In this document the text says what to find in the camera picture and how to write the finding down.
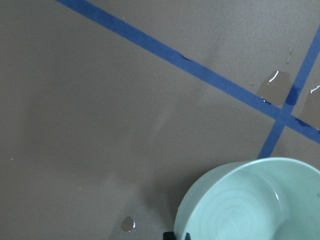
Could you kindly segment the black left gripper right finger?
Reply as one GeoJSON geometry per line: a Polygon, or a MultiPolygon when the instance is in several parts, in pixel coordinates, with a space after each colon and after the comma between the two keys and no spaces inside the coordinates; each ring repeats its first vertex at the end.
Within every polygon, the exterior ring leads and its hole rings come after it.
{"type": "Polygon", "coordinates": [[[186,233],[184,239],[185,239],[185,240],[191,240],[191,236],[190,236],[190,234],[189,234],[188,232],[186,233]]]}

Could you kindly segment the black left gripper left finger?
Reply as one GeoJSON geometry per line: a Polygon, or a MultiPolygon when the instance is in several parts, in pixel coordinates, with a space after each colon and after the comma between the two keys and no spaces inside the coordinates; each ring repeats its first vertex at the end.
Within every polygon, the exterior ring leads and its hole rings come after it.
{"type": "Polygon", "coordinates": [[[162,235],[163,240],[175,240],[175,233],[173,231],[166,231],[162,235]]]}

